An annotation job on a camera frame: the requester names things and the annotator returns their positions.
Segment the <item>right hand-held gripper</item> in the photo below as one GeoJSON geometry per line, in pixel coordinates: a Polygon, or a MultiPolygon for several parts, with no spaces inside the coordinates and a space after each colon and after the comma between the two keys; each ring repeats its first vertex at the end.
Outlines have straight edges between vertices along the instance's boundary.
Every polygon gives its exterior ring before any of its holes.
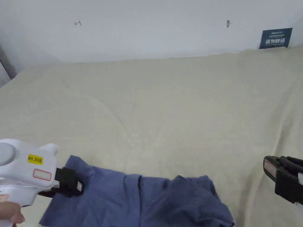
{"type": "Polygon", "coordinates": [[[303,185],[298,174],[303,173],[303,160],[290,156],[266,156],[264,173],[275,182],[275,193],[291,203],[303,203],[303,185]]]}

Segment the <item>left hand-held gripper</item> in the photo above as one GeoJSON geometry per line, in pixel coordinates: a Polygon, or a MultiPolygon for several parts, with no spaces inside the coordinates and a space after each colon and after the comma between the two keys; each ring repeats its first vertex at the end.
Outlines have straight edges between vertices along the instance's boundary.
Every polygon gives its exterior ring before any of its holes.
{"type": "Polygon", "coordinates": [[[46,144],[36,147],[16,139],[0,141],[0,201],[13,202],[21,207],[33,204],[43,191],[58,188],[67,197],[84,194],[85,184],[74,169],[57,171],[58,146],[46,144]]]}

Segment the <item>person's left hand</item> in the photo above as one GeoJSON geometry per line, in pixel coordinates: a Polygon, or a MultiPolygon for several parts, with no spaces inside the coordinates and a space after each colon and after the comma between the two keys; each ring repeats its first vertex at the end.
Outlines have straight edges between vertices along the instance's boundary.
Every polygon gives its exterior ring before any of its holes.
{"type": "Polygon", "coordinates": [[[25,217],[21,213],[21,206],[13,202],[0,203],[0,220],[7,220],[12,227],[25,222],[25,217]]]}

